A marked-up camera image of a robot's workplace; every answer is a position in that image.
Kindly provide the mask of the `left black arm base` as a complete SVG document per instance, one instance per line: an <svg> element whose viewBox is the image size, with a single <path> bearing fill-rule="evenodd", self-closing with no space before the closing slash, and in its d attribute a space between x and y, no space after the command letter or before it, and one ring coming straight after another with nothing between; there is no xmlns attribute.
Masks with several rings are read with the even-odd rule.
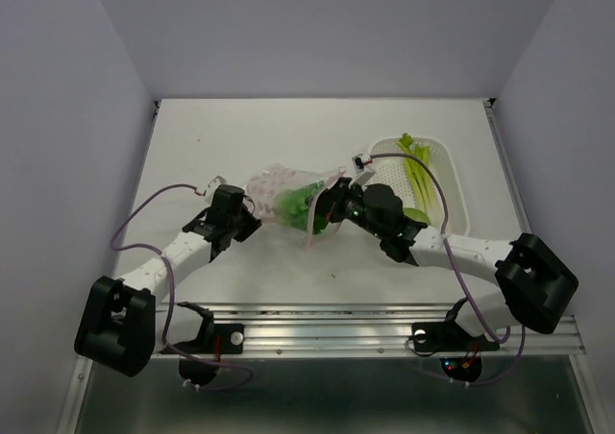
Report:
<svg viewBox="0 0 615 434"><path fill-rule="evenodd" d="M199 392L235 389L252 378L250 369L222 361L241 354L244 340L245 325L218 323L213 311L194 302L181 301L157 314L155 352L178 355L184 386Z"/></svg>

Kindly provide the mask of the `clear zip top bag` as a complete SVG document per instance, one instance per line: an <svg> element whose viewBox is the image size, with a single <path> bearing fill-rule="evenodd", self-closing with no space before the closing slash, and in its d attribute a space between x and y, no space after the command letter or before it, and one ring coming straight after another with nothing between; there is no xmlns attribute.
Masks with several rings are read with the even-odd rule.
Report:
<svg viewBox="0 0 615 434"><path fill-rule="evenodd" d="M279 228L281 234L309 250L339 232L339 223L316 214L316 203L345 176L344 166L309 172L277 163L253 175L244 189L254 203L255 216L263 224Z"/></svg>

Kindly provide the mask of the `green fake celery stalks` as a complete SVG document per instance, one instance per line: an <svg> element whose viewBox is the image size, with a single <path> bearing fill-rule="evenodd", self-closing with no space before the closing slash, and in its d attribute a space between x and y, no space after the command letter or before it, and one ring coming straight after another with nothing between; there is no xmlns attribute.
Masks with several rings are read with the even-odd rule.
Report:
<svg viewBox="0 0 615 434"><path fill-rule="evenodd" d="M404 133L398 140L402 152L412 155L430 167L431 149L417 143L412 136ZM424 211L430 219L440 213L440 205L435 194L433 180L425 168L411 158L405 159L406 175L412 189L416 207Z"/></svg>

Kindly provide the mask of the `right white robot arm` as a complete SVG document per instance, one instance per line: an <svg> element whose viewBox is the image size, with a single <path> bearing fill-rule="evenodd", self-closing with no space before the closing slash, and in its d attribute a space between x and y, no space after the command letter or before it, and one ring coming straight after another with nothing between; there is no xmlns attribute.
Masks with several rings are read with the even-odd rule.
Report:
<svg viewBox="0 0 615 434"><path fill-rule="evenodd" d="M326 214L348 220L379 239L381 250L398 263L451 269L498 287L495 295L458 303L447 319L428 331L427 340L463 348L487 331L524 326L551 334L578 290L578 279L538 236L513 241L444 235L403 212L401 199L385 184L361 187L339 180L328 192Z"/></svg>

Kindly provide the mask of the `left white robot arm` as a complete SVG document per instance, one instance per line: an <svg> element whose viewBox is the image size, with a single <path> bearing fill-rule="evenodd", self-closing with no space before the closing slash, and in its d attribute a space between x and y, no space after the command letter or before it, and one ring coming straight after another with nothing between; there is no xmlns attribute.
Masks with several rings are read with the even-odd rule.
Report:
<svg viewBox="0 0 615 434"><path fill-rule="evenodd" d="M133 243L131 249L149 251L152 257L118 278L101 276L93 282L74 341L77 354L135 376L162 350L197 363L210 353L205 380L215 378L232 333L216 326L205 307L177 301L176 289L233 242L245 241L261 222L240 187L216 179L193 191L207 205L166 248Z"/></svg>

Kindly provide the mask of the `green fake cabbage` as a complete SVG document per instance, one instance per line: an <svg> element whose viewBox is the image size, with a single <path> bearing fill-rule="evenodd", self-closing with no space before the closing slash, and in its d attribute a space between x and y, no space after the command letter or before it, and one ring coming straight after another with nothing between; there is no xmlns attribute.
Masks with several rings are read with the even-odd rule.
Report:
<svg viewBox="0 0 615 434"><path fill-rule="evenodd" d="M428 226L431 224L429 216L418 208L405 207L404 215L415 222L424 223Z"/></svg>

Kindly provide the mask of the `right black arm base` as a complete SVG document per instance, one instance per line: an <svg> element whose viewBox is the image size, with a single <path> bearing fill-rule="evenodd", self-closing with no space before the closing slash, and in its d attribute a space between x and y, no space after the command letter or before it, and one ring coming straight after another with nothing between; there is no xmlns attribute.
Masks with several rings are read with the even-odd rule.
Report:
<svg viewBox="0 0 615 434"><path fill-rule="evenodd" d="M465 299L458 301L442 322L413 324L405 348L418 357L444 353L440 358L444 376L453 383L471 386L481 376L483 365L480 354L497 351L500 345L489 341L484 335L471 336L455 322L466 303Z"/></svg>

